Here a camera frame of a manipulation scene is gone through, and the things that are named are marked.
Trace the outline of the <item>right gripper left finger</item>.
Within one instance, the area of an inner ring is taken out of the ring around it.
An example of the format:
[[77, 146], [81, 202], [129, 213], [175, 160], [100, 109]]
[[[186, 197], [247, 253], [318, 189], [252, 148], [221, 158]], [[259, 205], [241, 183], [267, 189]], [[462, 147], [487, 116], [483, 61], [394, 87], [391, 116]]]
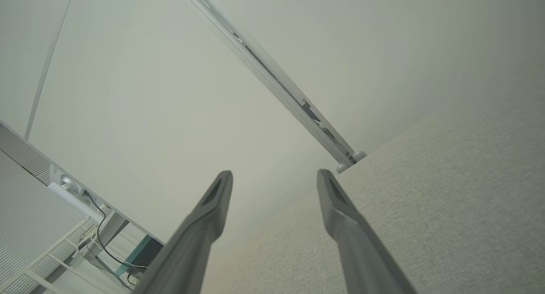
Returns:
[[134, 294], [199, 294], [212, 244], [226, 224], [233, 174], [220, 172], [146, 269]]

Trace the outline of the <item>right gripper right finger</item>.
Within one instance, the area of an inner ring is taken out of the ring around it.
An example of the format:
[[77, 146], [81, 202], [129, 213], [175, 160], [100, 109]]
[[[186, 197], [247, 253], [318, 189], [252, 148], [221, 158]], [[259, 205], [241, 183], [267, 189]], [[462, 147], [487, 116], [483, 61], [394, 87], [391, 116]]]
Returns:
[[415, 294], [399, 265], [332, 172], [317, 172], [325, 229], [338, 246], [349, 294]]

